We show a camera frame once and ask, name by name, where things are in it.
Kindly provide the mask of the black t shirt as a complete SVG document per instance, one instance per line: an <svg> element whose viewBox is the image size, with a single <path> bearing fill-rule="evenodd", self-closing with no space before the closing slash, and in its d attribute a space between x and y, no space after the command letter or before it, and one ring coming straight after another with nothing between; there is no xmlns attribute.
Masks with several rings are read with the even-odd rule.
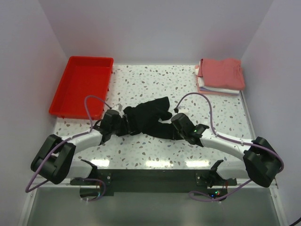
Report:
<svg viewBox="0 0 301 226"><path fill-rule="evenodd" d="M123 112L129 135L143 133L160 139L182 140L176 128L171 123L165 123L172 118L169 107L168 97L126 107Z"/></svg>

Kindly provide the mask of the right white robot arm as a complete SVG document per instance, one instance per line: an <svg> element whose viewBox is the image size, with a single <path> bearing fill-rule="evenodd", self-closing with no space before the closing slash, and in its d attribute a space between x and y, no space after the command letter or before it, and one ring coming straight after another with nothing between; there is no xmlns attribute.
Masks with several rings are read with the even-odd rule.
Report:
<svg viewBox="0 0 301 226"><path fill-rule="evenodd" d="M217 169L210 172L210 181L215 185L227 179L249 178L261 187L269 187L284 168L279 155L262 137L239 139L218 133L207 125L194 125L184 113L175 115L171 123L191 145L216 149L237 158L236 161L219 163Z"/></svg>

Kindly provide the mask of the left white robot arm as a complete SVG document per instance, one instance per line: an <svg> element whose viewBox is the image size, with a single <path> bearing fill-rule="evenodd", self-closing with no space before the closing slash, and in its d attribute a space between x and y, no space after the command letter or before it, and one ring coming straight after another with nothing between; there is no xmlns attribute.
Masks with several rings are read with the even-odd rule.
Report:
<svg viewBox="0 0 301 226"><path fill-rule="evenodd" d="M104 144L112 135L123 136L130 131L127 116L109 109L91 131L71 137L48 136L33 159L31 170L56 185L66 178L81 178L92 185L97 181L97 167L86 160L73 161L74 155Z"/></svg>

